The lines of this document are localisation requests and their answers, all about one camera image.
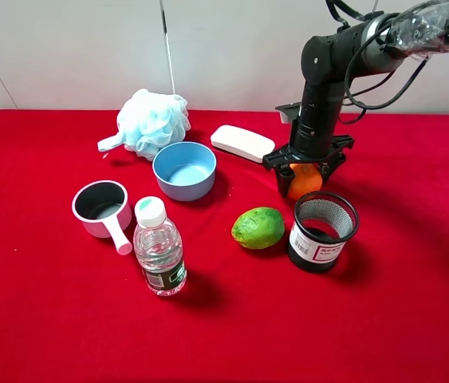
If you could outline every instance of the plastic bowl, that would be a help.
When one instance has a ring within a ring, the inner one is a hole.
[[[160,189],[177,201],[194,201],[214,186],[217,159],[205,145],[182,141],[162,149],[153,160]]]

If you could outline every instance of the pink pot handle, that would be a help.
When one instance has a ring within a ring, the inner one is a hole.
[[[112,240],[116,245],[116,251],[119,255],[127,255],[132,251],[132,244],[128,241],[123,230],[121,230],[120,223],[118,222],[118,217],[113,215],[104,219],[102,223],[107,228],[109,234],[112,236]]]

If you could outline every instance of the plastic bottle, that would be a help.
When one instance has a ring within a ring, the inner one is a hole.
[[[157,295],[176,294],[185,284],[187,271],[175,224],[157,197],[141,199],[136,204],[136,218],[134,249],[148,287]]]

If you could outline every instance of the white bottle cap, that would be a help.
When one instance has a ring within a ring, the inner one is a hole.
[[[137,223],[144,227],[157,227],[166,219],[166,207],[157,197],[144,197],[136,203]]]

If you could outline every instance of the red tablecloth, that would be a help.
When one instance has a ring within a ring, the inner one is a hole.
[[[164,197],[187,285],[146,287],[134,255],[72,217],[77,190],[111,179],[131,203],[163,197],[151,164],[98,140],[116,112],[0,111],[0,382],[449,381],[449,116],[370,115],[326,185],[353,203],[360,229],[327,274],[298,270],[286,237],[247,251],[230,229],[293,204],[273,172],[216,151],[210,195]],[[276,113],[191,112],[189,140],[234,124],[284,144]],[[132,236],[135,224],[127,235]]]

